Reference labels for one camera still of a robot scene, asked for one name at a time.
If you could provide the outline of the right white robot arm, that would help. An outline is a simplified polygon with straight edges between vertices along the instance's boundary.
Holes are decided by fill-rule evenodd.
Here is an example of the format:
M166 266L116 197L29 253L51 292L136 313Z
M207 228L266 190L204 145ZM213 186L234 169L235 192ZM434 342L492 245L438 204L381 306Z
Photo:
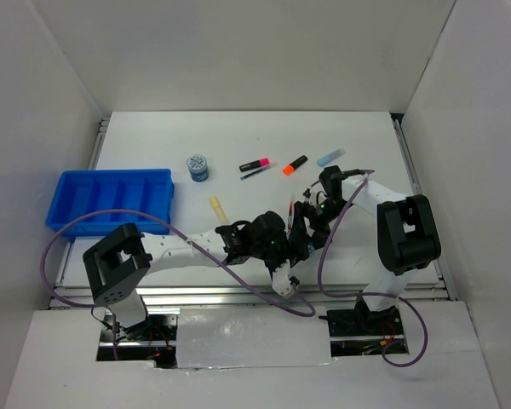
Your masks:
M438 230L429 199L397 193L371 180L368 169L324 168L310 185L296 214L309 220L313 247L321 250L317 269L320 291L331 298L355 300L353 317L345 323L364 334L390 324L398 312L399 296L416 272L441 255ZM342 219L358 207L376 220L376 252L381 267L358 294L334 294L324 288L324 263Z

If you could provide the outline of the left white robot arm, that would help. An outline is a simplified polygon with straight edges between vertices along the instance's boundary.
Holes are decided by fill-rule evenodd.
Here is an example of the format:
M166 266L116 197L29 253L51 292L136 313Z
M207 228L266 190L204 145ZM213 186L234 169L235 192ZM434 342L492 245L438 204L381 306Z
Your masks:
M299 281L291 269L307 260L314 247L303 217L290 227L268 211L254 221L221 225L206 233L180 236L143 233L136 224L114 229L83 254L94 304L109 308L114 326L128 340L140 340L153 322L137 287L148 274L177 268L217 268L260 260L273 291L291 297Z

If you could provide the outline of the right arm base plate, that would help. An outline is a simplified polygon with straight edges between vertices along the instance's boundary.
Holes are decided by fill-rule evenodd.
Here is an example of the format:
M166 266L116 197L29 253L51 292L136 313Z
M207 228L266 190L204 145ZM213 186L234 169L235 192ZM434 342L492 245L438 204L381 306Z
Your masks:
M328 310L320 319L327 322L331 337L404 335L402 320L396 307L381 312L367 312L362 308Z

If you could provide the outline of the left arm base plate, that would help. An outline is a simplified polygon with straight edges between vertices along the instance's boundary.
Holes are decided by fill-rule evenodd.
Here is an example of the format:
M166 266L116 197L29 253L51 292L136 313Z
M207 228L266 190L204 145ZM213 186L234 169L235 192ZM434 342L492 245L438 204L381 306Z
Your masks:
M117 323L112 334L112 313L108 310L91 310L91 316L100 323L100 347L111 348L116 339L118 348L150 347L172 349L176 346L178 314L150 312L148 318L132 328Z

